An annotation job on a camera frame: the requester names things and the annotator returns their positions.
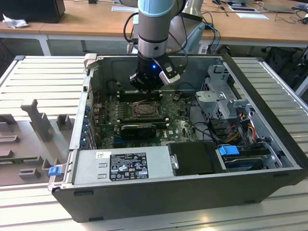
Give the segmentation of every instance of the warning label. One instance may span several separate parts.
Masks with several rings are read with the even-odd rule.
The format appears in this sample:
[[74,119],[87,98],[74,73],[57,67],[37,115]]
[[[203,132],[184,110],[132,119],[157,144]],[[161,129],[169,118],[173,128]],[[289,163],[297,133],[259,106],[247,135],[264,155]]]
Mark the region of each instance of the warning label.
[[145,153],[110,155],[109,179],[135,180],[149,178]]

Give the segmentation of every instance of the computer case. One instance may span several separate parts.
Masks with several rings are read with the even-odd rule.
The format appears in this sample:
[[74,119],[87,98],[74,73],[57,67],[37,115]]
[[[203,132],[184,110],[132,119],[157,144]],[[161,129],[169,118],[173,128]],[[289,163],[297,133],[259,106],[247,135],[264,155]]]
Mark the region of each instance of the computer case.
[[2,14],[12,19],[27,22],[58,23],[65,12],[63,0],[3,0],[0,1]]

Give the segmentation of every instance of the blue tab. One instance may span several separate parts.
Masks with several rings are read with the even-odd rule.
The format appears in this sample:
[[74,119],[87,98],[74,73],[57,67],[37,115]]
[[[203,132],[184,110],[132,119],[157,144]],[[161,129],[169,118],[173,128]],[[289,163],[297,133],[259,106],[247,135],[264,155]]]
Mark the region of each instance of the blue tab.
[[218,150],[220,152],[220,155],[239,155],[240,154],[236,146],[226,145],[226,146],[222,146]]
[[50,167],[48,175],[49,176],[60,176],[61,175],[62,167],[56,166],[56,167]]

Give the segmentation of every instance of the blue connector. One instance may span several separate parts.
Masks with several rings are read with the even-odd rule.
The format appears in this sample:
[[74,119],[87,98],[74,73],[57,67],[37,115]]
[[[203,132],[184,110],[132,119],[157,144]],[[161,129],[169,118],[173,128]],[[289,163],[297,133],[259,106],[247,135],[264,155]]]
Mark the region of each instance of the blue connector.
[[84,120],[83,120],[83,123],[84,123],[84,124],[88,124],[89,122],[90,122],[89,119],[84,119]]
[[82,139],[84,139],[84,138],[86,138],[86,136],[87,136],[87,135],[86,135],[86,132],[84,131],[84,132],[81,133],[81,136],[80,136],[80,137],[81,137]]
[[56,167],[50,167],[48,175],[49,176],[60,176],[61,175],[62,167],[56,166]]
[[81,147],[85,147],[86,146],[86,139],[82,139],[81,141],[80,141],[80,145],[81,145]]
[[87,125],[84,124],[84,125],[82,126],[82,130],[87,131],[88,129],[89,129],[89,127],[88,127]]
[[239,155],[239,150],[236,146],[226,145],[218,149],[220,155]]

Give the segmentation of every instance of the white paper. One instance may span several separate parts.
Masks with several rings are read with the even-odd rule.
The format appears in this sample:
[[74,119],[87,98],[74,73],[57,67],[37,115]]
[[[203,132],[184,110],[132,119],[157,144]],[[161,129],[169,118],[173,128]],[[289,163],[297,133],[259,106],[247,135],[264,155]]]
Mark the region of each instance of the white paper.
[[138,8],[130,6],[112,6],[111,11],[138,12]]
[[254,18],[254,19],[269,19],[263,14],[258,13],[236,13],[240,18]]
[[11,18],[8,18],[6,17],[4,14],[3,14],[3,19],[2,22],[10,27],[10,28],[13,28],[15,29],[16,27],[24,27],[24,26],[28,26],[29,24],[27,24],[27,22],[23,19],[11,19]]

